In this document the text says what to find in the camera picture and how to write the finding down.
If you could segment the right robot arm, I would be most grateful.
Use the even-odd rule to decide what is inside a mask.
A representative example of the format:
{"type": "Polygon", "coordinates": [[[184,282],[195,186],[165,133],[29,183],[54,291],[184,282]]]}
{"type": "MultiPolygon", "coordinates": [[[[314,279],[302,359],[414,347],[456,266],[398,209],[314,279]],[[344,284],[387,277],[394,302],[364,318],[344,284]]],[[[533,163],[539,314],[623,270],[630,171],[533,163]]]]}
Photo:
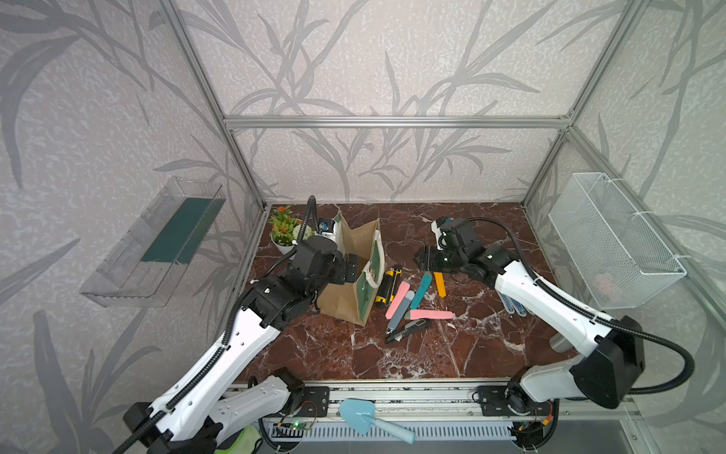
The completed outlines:
{"type": "Polygon", "coordinates": [[[504,393],[515,414],[527,415],[536,403],[559,399],[589,400],[614,410],[626,395],[656,395],[684,385],[694,375],[693,356],[680,344],[643,331],[630,317],[615,317],[587,306],[537,274],[516,235],[501,229],[511,248],[485,245],[474,230],[476,219],[433,221],[432,246],[422,247],[414,260],[419,269],[441,274],[465,274],[554,328],[576,357],[545,366],[531,366],[510,379],[504,393]],[[684,362],[675,378],[646,387],[636,386],[646,368],[644,344],[651,342],[679,355],[684,362]]]}

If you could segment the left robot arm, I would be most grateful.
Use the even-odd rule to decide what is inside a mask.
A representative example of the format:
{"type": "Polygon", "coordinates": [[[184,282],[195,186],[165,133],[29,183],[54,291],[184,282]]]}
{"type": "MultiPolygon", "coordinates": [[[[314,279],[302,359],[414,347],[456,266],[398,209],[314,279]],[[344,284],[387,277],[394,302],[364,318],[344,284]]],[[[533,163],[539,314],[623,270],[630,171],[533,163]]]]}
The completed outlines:
{"type": "Polygon", "coordinates": [[[131,434],[115,452],[142,444],[149,453],[213,453],[253,421],[285,407],[300,380],[278,374],[233,398],[224,393],[251,361],[330,285],[355,282],[360,259],[333,240],[312,236],[238,297],[220,338],[172,387],[124,414],[131,434]]]}

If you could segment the green Christmas jute pouch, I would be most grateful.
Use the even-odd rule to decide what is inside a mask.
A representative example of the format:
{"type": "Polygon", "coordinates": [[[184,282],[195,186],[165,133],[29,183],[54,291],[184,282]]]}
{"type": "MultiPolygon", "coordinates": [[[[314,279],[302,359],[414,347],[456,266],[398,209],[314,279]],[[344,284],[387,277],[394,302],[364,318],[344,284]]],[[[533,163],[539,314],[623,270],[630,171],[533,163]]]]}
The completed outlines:
{"type": "Polygon", "coordinates": [[[351,228],[341,211],[335,217],[335,242],[353,266],[352,282],[329,285],[318,299],[321,313],[364,327],[386,271],[386,255],[379,221],[351,228]]]}

